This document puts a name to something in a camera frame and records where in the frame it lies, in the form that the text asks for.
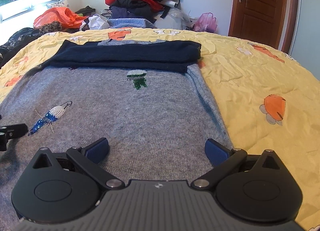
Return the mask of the dark patterned garment at left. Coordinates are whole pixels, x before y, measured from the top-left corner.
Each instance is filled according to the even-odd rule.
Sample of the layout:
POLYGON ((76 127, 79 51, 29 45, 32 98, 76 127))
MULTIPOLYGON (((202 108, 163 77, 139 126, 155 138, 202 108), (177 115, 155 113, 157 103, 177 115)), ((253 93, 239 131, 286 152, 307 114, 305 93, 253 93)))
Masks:
POLYGON ((47 33, 44 29, 23 28, 14 33, 9 40, 1 45, 1 67, 13 58, 22 48, 47 33))

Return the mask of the pink plastic bag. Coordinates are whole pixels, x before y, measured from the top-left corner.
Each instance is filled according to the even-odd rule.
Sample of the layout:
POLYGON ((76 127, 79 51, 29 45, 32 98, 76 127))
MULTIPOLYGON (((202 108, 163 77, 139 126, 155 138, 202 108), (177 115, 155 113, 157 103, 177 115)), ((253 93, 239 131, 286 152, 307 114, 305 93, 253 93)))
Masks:
POLYGON ((213 13, 203 13, 195 22, 193 30, 196 32, 215 33, 217 29, 216 17, 213 13))

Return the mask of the grey navy knit sweater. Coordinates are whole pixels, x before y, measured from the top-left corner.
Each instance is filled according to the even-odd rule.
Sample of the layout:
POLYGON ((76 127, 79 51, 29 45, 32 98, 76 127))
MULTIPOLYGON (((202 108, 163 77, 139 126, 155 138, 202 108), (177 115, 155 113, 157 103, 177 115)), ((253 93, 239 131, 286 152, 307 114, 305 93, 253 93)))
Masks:
POLYGON ((11 192, 43 146, 52 152, 110 144, 101 166, 123 181, 189 180, 210 170, 204 144, 232 142, 197 64, 201 45, 161 41, 116 45, 64 41, 29 70, 1 102, 1 124, 36 125, 50 109, 65 113, 1 153, 1 230, 18 222, 11 192))

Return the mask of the dark navy jacket on pile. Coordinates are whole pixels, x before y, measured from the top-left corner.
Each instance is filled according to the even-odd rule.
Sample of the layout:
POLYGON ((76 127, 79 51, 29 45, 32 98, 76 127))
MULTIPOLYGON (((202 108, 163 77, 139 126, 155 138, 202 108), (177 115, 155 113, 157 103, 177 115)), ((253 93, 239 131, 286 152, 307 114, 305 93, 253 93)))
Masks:
POLYGON ((148 3, 141 0, 116 0, 110 5, 112 18, 141 18, 151 23, 156 21, 148 3))

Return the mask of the grey bundle under pile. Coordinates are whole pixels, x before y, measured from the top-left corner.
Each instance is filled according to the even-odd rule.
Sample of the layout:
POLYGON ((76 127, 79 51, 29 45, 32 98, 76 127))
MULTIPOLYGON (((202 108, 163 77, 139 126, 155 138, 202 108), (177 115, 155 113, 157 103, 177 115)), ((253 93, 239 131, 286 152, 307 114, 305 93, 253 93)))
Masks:
POLYGON ((170 8, 164 16, 161 12, 155 16, 154 26, 159 29, 179 29, 185 30, 191 27, 191 20, 187 14, 178 8, 170 8))

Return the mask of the leopard print garment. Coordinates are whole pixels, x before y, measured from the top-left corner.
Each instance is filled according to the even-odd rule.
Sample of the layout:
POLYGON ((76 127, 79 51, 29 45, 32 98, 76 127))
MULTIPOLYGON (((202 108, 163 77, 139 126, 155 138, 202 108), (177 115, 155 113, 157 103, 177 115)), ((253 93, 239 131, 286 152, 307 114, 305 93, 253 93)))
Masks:
POLYGON ((62 31, 62 25, 58 21, 54 21, 49 24, 45 24, 39 28, 39 32, 41 34, 58 32, 58 31, 62 31))

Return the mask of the white crumpled plastic bag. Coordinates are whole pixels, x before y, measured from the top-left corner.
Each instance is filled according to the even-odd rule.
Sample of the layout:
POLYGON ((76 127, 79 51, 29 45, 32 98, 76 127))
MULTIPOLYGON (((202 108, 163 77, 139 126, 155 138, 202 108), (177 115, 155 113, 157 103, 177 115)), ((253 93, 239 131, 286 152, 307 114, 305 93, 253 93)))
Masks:
POLYGON ((87 17, 81 24, 80 30, 100 30, 100 29, 108 29, 110 28, 107 19, 99 14, 95 14, 87 17))

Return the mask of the brown wooden door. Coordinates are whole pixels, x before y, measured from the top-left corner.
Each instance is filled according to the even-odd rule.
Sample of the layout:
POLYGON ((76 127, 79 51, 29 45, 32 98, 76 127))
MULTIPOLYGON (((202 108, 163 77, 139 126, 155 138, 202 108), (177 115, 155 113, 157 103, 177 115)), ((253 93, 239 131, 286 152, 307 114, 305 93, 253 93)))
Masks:
POLYGON ((228 35, 288 53, 298 6, 299 0, 233 0, 228 35))

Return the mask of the light blue quilted blanket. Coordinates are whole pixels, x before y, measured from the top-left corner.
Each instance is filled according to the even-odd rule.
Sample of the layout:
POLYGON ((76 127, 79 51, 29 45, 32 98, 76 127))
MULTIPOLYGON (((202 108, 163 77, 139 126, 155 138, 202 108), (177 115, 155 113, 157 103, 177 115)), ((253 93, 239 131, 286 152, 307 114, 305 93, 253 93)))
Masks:
POLYGON ((107 22, 111 28, 156 28, 156 26, 146 19, 142 18, 119 18, 119 19, 107 19, 107 22))

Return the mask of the orange plastic bag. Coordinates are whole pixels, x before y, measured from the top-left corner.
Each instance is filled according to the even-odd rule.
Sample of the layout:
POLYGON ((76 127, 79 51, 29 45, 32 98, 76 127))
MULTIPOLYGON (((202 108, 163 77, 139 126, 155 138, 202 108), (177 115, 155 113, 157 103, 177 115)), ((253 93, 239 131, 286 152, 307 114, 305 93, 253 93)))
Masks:
POLYGON ((80 16, 67 7, 53 7, 34 20, 33 28, 40 28, 55 21, 59 22, 63 28, 80 28, 85 19, 87 19, 86 16, 80 16))

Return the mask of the yellow carrot print bedsheet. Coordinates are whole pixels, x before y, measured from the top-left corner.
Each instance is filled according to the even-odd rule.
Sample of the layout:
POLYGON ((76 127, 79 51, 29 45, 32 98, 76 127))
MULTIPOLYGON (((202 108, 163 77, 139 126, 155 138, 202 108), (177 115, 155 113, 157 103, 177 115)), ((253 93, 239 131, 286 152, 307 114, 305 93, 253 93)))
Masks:
POLYGON ((297 216, 319 226, 319 81, 289 55, 270 46, 212 33, 123 27, 74 34, 48 33, 21 49, 1 69, 1 98, 63 41, 192 40, 201 44, 199 67, 232 143, 251 153, 273 148, 303 192, 297 216))

